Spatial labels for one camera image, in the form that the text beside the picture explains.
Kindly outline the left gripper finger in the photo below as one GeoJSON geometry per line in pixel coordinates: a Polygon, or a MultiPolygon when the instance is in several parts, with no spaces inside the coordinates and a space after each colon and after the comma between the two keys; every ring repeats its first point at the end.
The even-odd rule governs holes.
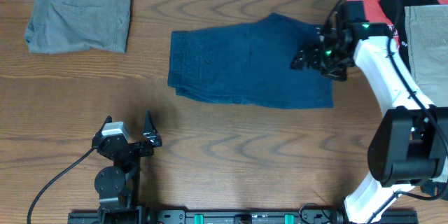
{"type": "Polygon", "coordinates": [[[151,112],[149,109],[146,110],[143,135],[150,142],[152,147],[162,147],[162,137],[158,133],[155,124],[153,123],[151,112]]]}
{"type": "Polygon", "coordinates": [[[103,123],[103,125],[100,127],[99,132],[102,133],[104,127],[106,126],[106,124],[111,123],[112,122],[112,117],[110,115],[108,115],[103,123]]]}

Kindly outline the navy blue shorts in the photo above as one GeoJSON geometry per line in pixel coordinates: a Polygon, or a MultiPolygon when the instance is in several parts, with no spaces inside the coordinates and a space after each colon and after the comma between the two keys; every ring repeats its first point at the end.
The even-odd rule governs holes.
{"type": "Polygon", "coordinates": [[[293,70],[318,27],[272,13],[253,23],[171,34],[167,84],[178,96],[212,104],[276,109],[333,107],[333,84],[311,69],[293,70]]]}

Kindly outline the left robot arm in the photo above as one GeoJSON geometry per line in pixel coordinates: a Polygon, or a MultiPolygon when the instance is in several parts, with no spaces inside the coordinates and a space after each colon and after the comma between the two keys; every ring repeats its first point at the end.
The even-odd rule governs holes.
{"type": "Polygon", "coordinates": [[[162,146],[151,112],[146,110],[143,125],[144,141],[130,143],[130,135],[121,121],[109,116],[92,139],[92,147],[101,156],[111,160],[111,166],[96,175],[94,187],[99,194],[100,223],[151,223],[146,207],[139,204],[141,158],[154,154],[162,146]]]}

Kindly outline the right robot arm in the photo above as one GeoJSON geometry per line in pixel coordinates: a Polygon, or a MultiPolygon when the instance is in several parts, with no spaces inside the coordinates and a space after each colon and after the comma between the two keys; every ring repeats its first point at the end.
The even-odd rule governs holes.
{"type": "Polygon", "coordinates": [[[369,22],[362,1],[337,5],[318,31],[316,43],[304,44],[291,62],[335,81],[358,67],[382,112],[368,147],[369,172],[344,199],[333,223],[387,223],[387,209],[413,188],[447,177],[447,108],[437,107],[412,79],[385,23],[369,22]]]}

